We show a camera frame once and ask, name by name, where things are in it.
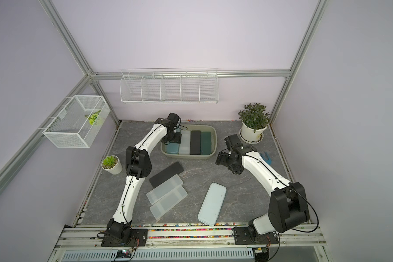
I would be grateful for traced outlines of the teal pencil case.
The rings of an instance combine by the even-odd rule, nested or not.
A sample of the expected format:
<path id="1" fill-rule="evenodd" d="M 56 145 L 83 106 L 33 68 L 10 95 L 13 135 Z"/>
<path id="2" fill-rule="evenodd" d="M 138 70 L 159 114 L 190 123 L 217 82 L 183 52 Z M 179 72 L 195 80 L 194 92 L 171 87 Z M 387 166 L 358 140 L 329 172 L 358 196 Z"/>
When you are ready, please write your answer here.
<path id="1" fill-rule="evenodd" d="M 165 146 L 165 152 L 167 154 L 178 155 L 180 150 L 180 142 L 169 143 Z"/>

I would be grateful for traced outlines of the grey-green plastic storage box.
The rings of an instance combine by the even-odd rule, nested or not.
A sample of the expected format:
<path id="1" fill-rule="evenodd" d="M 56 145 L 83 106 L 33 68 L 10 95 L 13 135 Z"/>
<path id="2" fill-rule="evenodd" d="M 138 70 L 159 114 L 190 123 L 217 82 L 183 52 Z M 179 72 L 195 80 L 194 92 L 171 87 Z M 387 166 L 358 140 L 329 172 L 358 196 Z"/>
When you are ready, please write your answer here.
<path id="1" fill-rule="evenodd" d="M 162 153 L 172 158 L 209 159 L 217 150 L 217 132 L 213 126 L 182 124 L 177 133 L 180 143 L 161 143 Z"/>

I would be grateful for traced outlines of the dark green pencil case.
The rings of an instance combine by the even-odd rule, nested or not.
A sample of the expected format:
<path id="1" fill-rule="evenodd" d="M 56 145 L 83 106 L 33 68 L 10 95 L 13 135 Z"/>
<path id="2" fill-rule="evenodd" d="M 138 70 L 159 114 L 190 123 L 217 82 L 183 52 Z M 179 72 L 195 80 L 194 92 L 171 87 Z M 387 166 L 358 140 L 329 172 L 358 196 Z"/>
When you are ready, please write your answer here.
<path id="1" fill-rule="evenodd" d="M 211 132 L 201 132 L 201 155 L 210 155 L 211 150 Z"/>

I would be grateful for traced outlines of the pale blue pencil case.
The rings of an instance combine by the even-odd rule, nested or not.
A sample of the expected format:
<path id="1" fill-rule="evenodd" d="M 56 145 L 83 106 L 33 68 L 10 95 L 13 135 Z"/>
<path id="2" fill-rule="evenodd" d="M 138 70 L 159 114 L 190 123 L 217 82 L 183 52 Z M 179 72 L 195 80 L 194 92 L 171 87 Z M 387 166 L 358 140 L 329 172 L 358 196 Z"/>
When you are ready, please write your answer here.
<path id="1" fill-rule="evenodd" d="M 202 207 L 198 213 L 198 220 L 210 227 L 214 227 L 222 208 L 227 189 L 218 183 L 212 183 L 206 193 Z"/>

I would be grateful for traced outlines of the frosted clear pencil case front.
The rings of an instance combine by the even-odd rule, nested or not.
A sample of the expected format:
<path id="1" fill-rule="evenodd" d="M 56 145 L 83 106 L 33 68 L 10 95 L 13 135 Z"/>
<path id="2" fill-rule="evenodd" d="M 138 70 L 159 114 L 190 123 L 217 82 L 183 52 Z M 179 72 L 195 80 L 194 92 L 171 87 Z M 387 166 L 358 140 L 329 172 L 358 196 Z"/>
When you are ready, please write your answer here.
<path id="1" fill-rule="evenodd" d="M 188 193 L 183 186 L 178 186 L 164 196 L 161 200 L 150 207 L 150 212 L 156 220 L 164 216 L 168 211 L 175 207 L 179 202 L 184 200 Z"/>

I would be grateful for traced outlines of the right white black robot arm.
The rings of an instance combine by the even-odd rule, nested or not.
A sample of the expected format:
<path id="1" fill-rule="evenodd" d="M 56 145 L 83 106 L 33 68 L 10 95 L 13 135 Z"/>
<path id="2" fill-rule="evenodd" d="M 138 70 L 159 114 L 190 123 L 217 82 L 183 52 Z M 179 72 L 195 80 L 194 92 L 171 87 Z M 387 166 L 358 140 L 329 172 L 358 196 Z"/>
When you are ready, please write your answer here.
<path id="1" fill-rule="evenodd" d="M 303 185 L 281 176 L 258 152 L 243 155 L 236 151 L 220 152 L 216 164 L 227 167 L 234 174 L 249 171 L 267 191 L 270 197 L 267 213 L 251 221 L 251 227 L 258 235 L 274 231 L 283 233 L 310 220 Z"/>

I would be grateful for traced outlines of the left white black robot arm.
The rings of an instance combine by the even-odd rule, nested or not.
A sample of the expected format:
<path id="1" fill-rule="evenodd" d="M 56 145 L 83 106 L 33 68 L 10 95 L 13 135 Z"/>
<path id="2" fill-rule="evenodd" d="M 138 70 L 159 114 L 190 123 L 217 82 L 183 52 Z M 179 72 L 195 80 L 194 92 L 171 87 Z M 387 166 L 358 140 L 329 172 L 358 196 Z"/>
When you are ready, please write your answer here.
<path id="1" fill-rule="evenodd" d="M 118 207 L 107 224 L 106 236 L 111 236 L 122 243 L 131 239 L 134 205 L 142 184 L 152 170 L 150 154 L 159 142 L 181 141 L 181 134 L 176 131 L 180 123 L 181 119 L 175 113 L 169 114 L 166 118 L 159 118 L 141 141 L 135 146 L 126 148 L 126 184 Z"/>

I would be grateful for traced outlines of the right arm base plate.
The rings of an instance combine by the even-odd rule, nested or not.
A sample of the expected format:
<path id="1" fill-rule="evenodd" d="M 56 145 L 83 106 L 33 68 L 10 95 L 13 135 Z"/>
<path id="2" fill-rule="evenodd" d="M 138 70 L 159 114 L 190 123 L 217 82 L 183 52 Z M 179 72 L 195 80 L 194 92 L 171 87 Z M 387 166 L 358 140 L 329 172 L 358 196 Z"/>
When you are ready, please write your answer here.
<path id="1" fill-rule="evenodd" d="M 278 236 L 275 233 L 260 235 L 254 227 L 234 227 L 231 230 L 236 245 L 275 245 L 278 244 Z"/>

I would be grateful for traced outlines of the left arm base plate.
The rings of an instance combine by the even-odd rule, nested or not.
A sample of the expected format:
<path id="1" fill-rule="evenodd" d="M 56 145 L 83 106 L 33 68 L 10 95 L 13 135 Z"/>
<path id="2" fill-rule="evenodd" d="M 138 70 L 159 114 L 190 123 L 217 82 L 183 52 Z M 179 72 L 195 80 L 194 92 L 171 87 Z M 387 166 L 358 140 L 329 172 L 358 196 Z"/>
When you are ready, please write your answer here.
<path id="1" fill-rule="evenodd" d="M 112 232 L 107 230 L 103 236 L 102 247 L 142 247 L 146 245 L 147 229 L 125 229 Z"/>

